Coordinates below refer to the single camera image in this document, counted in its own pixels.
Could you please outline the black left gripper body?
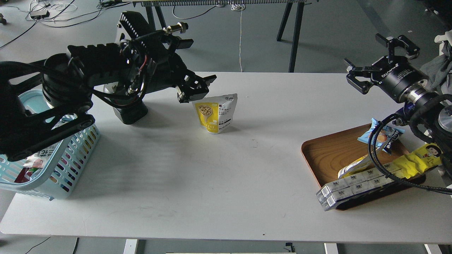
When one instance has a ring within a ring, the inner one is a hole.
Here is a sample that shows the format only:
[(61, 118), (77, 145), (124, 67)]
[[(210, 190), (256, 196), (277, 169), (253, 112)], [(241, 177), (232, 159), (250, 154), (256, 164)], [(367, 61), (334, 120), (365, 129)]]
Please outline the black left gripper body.
[(124, 11), (118, 21), (118, 56), (129, 70), (118, 81), (118, 101), (134, 103), (147, 93), (177, 89), (180, 103), (194, 101), (194, 72), (177, 54), (192, 46), (192, 39), (183, 39), (186, 23), (152, 30), (141, 13)]

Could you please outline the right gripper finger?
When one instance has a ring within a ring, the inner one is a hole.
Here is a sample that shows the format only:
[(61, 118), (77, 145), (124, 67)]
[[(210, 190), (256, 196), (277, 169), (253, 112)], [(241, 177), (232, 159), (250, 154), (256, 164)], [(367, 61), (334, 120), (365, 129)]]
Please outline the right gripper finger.
[[(382, 81), (372, 77), (373, 73), (379, 74), (381, 72), (379, 68), (380, 61), (380, 59), (375, 61), (371, 66), (357, 67), (349, 59), (345, 58), (344, 62), (349, 65), (347, 68), (348, 74), (346, 75), (347, 82), (361, 94), (366, 95), (371, 87), (382, 84)], [(357, 77), (369, 78), (370, 81), (360, 81)]]
[(420, 54), (420, 48), (416, 44), (414, 44), (410, 39), (405, 37), (405, 35), (400, 35), (397, 38), (393, 38), (393, 37), (384, 37), (383, 35), (377, 33), (375, 35), (375, 39), (377, 42), (379, 42), (381, 45), (385, 46), (388, 49), (387, 61), (389, 64), (392, 64), (394, 62), (395, 58), (394, 50), (397, 47), (403, 48), (406, 51), (408, 60), (416, 59)]

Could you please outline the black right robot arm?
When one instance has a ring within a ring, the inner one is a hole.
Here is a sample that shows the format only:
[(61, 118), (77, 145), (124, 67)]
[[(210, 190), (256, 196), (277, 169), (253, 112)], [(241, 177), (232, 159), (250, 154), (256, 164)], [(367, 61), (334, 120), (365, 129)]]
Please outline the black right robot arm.
[(440, 159), (446, 172), (451, 173), (451, 116), (447, 114), (446, 101), (451, 101), (450, 94), (439, 95), (423, 87), (428, 77), (413, 67), (409, 60), (415, 59), (420, 48), (404, 35), (384, 37), (375, 35), (376, 40), (388, 49), (383, 56), (371, 66), (357, 67), (348, 59), (347, 82), (362, 94), (367, 94), (373, 85), (378, 86), (395, 102), (410, 102), (414, 105), (411, 114), (391, 114), (377, 124), (368, 142), (368, 155), (375, 167), (386, 177), (395, 182), (440, 194), (451, 195), (451, 189), (417, 185), (402, 180), (386, 170), (376, 155), (376, 137), (381, 129), (391, 120), (401, 120), (409, 125), (412, 133), (425, 143), (435, 143), (441, 149)]

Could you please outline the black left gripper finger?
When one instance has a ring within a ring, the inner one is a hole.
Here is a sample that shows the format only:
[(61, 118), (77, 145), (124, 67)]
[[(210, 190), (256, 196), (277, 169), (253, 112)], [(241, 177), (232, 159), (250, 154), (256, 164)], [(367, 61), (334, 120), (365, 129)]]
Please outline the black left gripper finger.
[(210, 84), (215, 81), (217, 76), (210, 75), (208, 77), (186, 76), (177, 85), (177, 98), (179, 103), (189, 103), (203, 99), (209, 92)]

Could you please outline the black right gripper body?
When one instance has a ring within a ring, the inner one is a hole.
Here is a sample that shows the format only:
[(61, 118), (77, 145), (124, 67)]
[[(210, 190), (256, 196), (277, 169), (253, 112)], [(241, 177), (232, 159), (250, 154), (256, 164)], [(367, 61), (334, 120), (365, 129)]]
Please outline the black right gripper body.
[(397, 103), (407, 100), (404, 92), (411, 85), (428, 80), (428, 76), (413, 67), (404, 56), (396, 56), (392, 63), (383, 56), (372, 67), (376, 71), (371, 74), (371, 81)]

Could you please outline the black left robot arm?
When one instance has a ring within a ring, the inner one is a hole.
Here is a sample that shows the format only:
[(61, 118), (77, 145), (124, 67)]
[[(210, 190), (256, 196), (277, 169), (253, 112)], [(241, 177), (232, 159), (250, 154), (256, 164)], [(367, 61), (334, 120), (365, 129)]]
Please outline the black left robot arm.
[(146, 94), (176, 88), (179, 103), (203, 99), (216, 75), (198, 76), (176, 53), (194, 42), (175, 36), (187, 29), (182, 22), (153, 31), (141, 13), (125, 11), (114, 43), (1, 62), (1, 154), (19, 161), (91, 126), (92, 95), (126, 125), (148, 113)]

